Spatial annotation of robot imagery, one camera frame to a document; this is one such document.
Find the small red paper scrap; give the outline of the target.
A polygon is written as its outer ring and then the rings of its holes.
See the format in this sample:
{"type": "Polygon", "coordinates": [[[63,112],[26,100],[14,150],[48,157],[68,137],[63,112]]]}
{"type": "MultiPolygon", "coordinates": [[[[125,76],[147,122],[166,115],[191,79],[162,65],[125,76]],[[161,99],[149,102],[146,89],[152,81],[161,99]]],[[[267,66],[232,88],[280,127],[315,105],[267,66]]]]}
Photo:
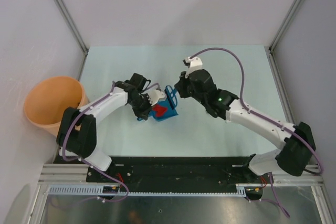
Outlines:
{"type": "Polygon", "coordinates": [[[162,117],[166,113],[167,107],[157,104],[156,106],[153,107],[152,110],[154,111],[154,115],[156,117],[162,117]]]}

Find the blue plastic dustpan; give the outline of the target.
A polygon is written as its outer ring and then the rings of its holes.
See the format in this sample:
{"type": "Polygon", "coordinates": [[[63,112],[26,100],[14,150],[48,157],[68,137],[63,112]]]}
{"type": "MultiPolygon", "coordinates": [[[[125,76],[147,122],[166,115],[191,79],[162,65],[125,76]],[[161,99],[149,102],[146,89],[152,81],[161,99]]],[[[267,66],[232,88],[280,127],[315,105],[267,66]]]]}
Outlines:
{"type": "Polygon", "coordinates": [[[175,95],[168,96],[164,101],[160,101],[150,111],[149,117],[154,118],[157,122],[164,121],[178,115],[176,110],[177,97],[175,95]]]}

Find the blue hand brush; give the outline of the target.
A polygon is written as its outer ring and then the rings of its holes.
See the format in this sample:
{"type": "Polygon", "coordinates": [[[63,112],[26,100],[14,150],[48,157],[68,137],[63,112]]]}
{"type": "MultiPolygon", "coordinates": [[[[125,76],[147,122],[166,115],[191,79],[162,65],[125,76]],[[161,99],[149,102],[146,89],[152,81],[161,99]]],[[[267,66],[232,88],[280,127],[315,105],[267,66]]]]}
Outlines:
{"type": "Polygon", "coordinates": [[[165,94],[167,97],[167,100],[170,103],[171,108],[174,110],[176,109],[177,105],[178,105],[178,99],[177,99],[177,90],[175,88],[173,88],[171,85],[167,85],[165,87],[165,94]]]}

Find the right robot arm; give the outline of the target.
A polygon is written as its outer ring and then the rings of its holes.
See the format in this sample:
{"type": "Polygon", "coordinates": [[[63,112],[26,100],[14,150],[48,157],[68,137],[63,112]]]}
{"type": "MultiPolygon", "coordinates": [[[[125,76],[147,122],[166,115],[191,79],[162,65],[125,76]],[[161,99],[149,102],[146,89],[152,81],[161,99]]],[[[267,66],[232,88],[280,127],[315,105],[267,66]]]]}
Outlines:
{"type": "Polygon", "coordinates": [[[212,117],[244,126],[276,147],[273,151],[250,156],[242,169],[245,181],[254,183],[261,175],[278,170],[292,176],[302,175],[316,149],[309,125],[276,121],[243,107],[237,95],[217,88],[205,69],[190,74],[181,72],[174,87],[181,98],[195,99],[212,117]]]}

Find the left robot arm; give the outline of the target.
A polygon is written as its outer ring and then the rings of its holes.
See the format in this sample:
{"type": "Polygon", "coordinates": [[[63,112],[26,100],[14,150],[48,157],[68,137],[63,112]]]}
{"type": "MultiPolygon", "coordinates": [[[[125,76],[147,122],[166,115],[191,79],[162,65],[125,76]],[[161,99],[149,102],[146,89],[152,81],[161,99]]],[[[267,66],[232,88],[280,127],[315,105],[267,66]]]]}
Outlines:
{"type": "Polygon", "coordinates": [[[129,80],[113,82],[111,90],[95,101],[78,109],[65,109],[56,139],[62,158],[67,162],[79,159],[97,168],[103,181],[112,181],[116,169],[111,166],[112,158],[98,146],[98,124],[125,105],[132,107],[136,118],[147,120],[154,106],[166,98],[159,87],[146,89],[147,82],[134,73],[129,80]]]}

